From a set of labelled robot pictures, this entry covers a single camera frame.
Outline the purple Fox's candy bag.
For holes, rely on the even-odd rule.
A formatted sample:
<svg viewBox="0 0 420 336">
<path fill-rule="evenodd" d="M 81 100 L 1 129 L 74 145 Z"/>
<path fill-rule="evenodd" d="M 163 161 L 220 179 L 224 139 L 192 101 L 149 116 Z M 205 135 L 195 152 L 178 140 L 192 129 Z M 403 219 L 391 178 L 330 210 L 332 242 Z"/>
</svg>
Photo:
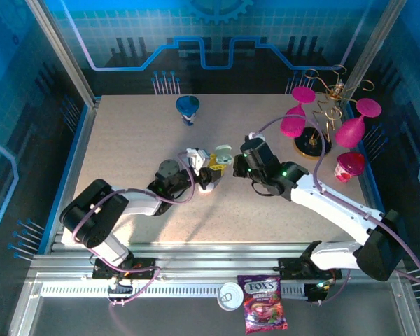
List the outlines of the purple Fox's candy bag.
<svg viewBox="0 0 420 336">
<path fill-rule="evenodd" d="M 281 302 L 281 280 L 271 275 L 239 275 L 237 282 L 243 291 L 246 334 L 287 330 Z"/>
</svg>

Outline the white pull-tab tin can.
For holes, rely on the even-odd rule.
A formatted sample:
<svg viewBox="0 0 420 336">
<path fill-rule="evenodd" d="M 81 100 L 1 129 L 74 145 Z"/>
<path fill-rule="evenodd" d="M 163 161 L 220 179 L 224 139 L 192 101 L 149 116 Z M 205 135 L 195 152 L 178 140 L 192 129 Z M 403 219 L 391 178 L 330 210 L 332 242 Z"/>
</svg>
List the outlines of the white pull-tab tin can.
<svg viewBox="0 0 420 336">
<path fill-rule="evenodd" d="M 244 292 L 234 282 L 225 283 L 218 292 L 217 301 L 221 309 L 232 312 L 241 307 L 244 300 Z"/>
</svg>

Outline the blue white paper cup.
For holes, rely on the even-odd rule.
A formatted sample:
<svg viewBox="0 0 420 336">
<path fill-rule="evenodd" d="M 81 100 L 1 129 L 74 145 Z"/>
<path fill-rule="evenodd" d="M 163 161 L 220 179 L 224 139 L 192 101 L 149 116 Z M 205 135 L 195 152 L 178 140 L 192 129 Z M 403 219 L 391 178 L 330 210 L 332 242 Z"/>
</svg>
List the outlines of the blue white paper cup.
<svg viewBox="0 0 420 336">
<path fill-rule="evenodd" d="M 182 96 L 176 100 L 176 109 L 181 114 L 182 121 L 187 126 L 194 125 L 199 107 L 199 99 L 192 95 Z"/>
</svg>

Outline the white earbud charging case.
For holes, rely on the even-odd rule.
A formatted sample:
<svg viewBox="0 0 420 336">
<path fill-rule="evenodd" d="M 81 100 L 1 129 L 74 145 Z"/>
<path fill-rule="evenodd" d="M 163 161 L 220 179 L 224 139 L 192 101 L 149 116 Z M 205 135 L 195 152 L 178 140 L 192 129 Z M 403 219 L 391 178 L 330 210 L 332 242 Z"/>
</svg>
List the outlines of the white earbud charging case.
<svg viewBox="0 0 420 336">
<path fill-rule="evenodd" d="M 218 158 L 223 158 L 224 161 L 226 161 L 228 158 L 232 158 L 232 162 L 234 160 L 234 157 L 231 154 L 232 147 L 228 144 L 219 145 L 215 148 L 215 155 L 216 155 L 216 162 L 218 165 L 229 165 L 226 162 L 223 164 L 218 163 Z"/>
</svg>

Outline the black connector box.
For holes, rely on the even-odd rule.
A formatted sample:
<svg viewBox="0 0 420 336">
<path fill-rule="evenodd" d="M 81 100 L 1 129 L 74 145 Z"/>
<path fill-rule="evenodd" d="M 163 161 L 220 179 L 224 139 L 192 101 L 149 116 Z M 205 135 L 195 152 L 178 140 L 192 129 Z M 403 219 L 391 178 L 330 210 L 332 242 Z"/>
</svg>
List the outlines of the black connector box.
<svg viewBox="0 0 420 336">
<path fill-rule="evenodd" d="M 327 298 L 329 289 L 330 286 L 323 282 L 306 283 L 304 285 L 304 295 L 308 302 L 318 304 Z"/>
</svg>

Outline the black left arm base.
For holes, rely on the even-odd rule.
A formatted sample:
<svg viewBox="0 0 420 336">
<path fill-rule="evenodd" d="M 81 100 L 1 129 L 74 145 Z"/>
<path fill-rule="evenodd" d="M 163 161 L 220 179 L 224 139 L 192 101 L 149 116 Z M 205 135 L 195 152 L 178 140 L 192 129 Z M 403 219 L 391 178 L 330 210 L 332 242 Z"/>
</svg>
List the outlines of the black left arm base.
<svg viewBox="0 0 420 336">
<path fill-rule="evenodd" d="M 118 268 L 125 270 L 121 272 L 109 267 L 97 258 L 94 262 L 92 278 L 98 280 L 149 280 L 154 276 L 155 262 L 154 258 L 130 258 L 118 266 Z"/>
</svg>

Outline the pink plastic wine glass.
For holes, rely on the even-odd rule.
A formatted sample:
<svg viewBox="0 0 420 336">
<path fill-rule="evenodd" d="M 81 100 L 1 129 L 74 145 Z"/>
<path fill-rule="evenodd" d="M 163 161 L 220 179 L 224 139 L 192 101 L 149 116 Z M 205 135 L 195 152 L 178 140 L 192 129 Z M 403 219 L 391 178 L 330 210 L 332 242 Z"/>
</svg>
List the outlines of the pink plastic wine glass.
<svg viewBox="0 0 420 336">
<path fill-rule="evenodd" d="M 305 128 L 306 113 L 303 106 L 314 102 L 316 93 L 309 87 L 298 86 L 292 90 L 291 95 L 297 106 L 288 110 L 281 121 L 280 129 L 284 136 L 294 139 L 300 137 Z"/>
<path fill-rule="evenodd" d="M 356 147 L 365 134 L 366 118 L 376 118 L 382 112 L 381 105 L 369 98 L 362 98 L 356 102 L 356 109 L 360 113 L 357 118 L 351 118 L 344 122 L 335 134 L 336 142 L 348 149 Z"/>
</svg>

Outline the aluminium frame rail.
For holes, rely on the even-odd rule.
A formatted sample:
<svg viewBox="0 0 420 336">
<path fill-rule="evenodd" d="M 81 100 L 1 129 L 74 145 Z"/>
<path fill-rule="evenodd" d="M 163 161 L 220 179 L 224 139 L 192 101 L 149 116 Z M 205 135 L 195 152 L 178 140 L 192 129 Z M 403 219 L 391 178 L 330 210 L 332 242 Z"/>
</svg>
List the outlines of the aluminium frame rail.
<svg viewBox="0 0 420 336">
<path fill-rule="evenodd" d="M 160 278 L 171 282 L 222 284 L 239 274 L 273 274 L 280 258 L 301 256 L 308 244 L 130 244 L 138 258 L 155 258 Z M 72 244 L 55 244 L 48 255 L 36 255 L 29 281 L 79 281 L 92 277 L 90 252 Z"/>
</svg>

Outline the pink lidded jelly cup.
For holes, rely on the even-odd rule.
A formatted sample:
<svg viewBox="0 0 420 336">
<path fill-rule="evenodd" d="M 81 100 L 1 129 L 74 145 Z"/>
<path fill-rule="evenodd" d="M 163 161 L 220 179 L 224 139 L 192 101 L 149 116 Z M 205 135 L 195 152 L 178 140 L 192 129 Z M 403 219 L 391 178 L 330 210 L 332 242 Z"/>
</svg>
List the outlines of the pink lidded jelly cup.
<svg viewBox="0 0 420 336">
<path fill-rule="evenodd" d="M 338 156 L 335 177 L 342 183 L 347 183 L 353 177 L 360 176 L 366 166 L 363 154 L 359 152 L 345 152 Z"/>
</svg>

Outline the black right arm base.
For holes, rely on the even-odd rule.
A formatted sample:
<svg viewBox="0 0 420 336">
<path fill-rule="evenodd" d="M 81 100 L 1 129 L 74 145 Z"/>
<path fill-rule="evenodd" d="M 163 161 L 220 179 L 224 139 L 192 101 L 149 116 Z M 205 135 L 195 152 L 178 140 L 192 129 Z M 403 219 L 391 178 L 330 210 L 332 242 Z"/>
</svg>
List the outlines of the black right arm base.
<svg viewBox="0 0 420 336">
<path fill-rule="evenodd" d="M 308 258 L 280 258 L 273 267 L 280 274 L 281 280 L 330 280 L 342 279 L 342 272 L 319 269 Z"/>
</svg>

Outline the aluminium frame post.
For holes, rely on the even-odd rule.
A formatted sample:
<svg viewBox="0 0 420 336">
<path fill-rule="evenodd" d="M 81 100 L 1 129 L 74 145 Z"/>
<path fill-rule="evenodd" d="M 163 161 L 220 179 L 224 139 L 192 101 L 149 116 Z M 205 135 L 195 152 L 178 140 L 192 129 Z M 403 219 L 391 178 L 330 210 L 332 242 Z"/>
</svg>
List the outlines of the aluminium frame post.
<svg viewBox="0 0 420 336">
<path fill-rule="evenodd" d="M 407 0 L 388 0 L 380 19 L 374 27 L 371 36 L 358 58 L 351 74 L 346 82 L 347 99 L 351 99 L 364 79 L 370 65 L 384 44 L 389 32 L 392 30 Z"/>
<path fill-rule="evenodd" d="M 95 95 L 45 2 L 43 0 L 25 0 L 25 2 L 36 18 L 45 37 L 50 42 L 81 98 L 89 108 L 94 108 L 96 105 Z"/>
</svg>

